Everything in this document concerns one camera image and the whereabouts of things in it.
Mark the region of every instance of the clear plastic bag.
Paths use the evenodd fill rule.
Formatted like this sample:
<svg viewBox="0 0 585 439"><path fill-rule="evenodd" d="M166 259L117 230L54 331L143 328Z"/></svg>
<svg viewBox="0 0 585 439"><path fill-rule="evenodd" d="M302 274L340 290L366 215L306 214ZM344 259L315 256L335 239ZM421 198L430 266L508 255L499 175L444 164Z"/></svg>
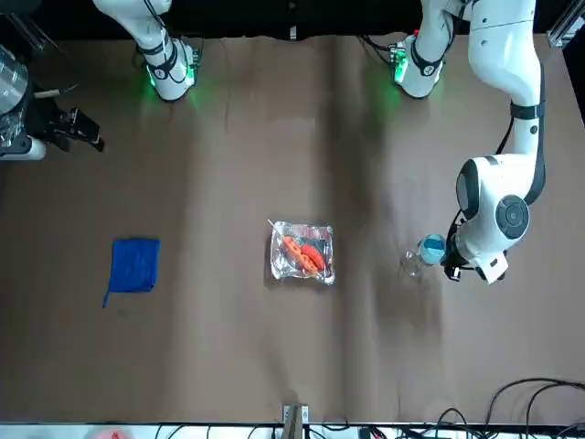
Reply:
<svg viewBox="0 0 585 439"><path fill-rule="evenodd" d="M307 270L299 254L285 245L283 240L296 244L303 254L316 262L316 272ZM276 279L283 277L314 278L323 284L335 281L333 267L333 229L329 226L315 227L306 224L291 224L277 221L272 229L271 271Z"/></svg>

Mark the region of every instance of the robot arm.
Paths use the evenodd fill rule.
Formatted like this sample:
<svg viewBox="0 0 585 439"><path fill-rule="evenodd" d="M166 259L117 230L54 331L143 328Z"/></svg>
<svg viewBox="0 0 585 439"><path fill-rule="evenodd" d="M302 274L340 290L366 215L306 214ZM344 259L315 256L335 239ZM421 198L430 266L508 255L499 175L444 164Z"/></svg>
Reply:
<svg viewBox="0 0 585 439"><path fill-rule="evenodd" d="M199 53L183 41L170 38L159 17L171 0L93 0L106 16L116 20L136 41L148 64L158 95L175 101L195 84Z"/></svg>
<svg viewBox="0 0 585 439"><path fill-rule="evenodd" d="M417 98L439 78L453 38L452 15L471 22L468 58L483 82L508 93L513 142L509 154L468 160L457 178L463 225L447 237L445 272L459 280L470 264L490 284L507 269L505 251L526 233L528 205L545 184L544 75L532 38L536 0L423 0L419 35L404 41L406 71L395 79Z"/></svg>

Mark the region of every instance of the blue towel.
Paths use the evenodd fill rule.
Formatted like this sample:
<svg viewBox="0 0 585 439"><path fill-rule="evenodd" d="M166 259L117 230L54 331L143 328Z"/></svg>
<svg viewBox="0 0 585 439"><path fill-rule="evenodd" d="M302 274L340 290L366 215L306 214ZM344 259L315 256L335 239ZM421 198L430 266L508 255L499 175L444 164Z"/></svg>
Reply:
<svg viewBox="0 0 585 439"><path fill-rule="evenodd" d="M110 293L145 293L153 289L160 247L160 240L146 238L113 242L110 282L101 307L108 304Z"/></svg>

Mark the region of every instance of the water bottle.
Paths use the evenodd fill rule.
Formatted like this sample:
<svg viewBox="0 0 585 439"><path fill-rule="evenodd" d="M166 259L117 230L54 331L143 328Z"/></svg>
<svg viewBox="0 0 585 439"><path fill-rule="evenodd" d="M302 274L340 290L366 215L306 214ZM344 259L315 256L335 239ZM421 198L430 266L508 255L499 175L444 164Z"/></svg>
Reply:
<svg viewBox="0 0 585 439"><path fill-rule="evenodd" d="M400 258L400 269L411 278L419 278L425 267L442 261L446 253L445 239L441 235L427 235Z"/></svg>

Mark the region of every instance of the red food item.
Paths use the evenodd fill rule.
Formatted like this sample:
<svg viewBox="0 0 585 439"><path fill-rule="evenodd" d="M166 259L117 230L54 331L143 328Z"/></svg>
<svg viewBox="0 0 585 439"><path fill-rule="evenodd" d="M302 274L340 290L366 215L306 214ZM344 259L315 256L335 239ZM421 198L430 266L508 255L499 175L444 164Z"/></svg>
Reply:
<svg viewBox="0 0 585 439"><path fill-rule="evenodd" d="M325 268L325 261L323 256L321 255L321 252L319 252L315 247L309 244L303 244L301 246L301 252L306 254L311 259L311 261L313 261L319 271L322 271Z"/></svg>
<svg viewBox="0 0 585 439"><path fill-rule="evenodd" d="M296 243L292 236L283 236L282 242L284 243L286 251L290 253L291 256L298 263L300 263L307 272L312 274L319 272L317 266L313 263L313 261L308 255L303 254L303 252L301 251L301 247L299 247L299 244Z"/></svg>

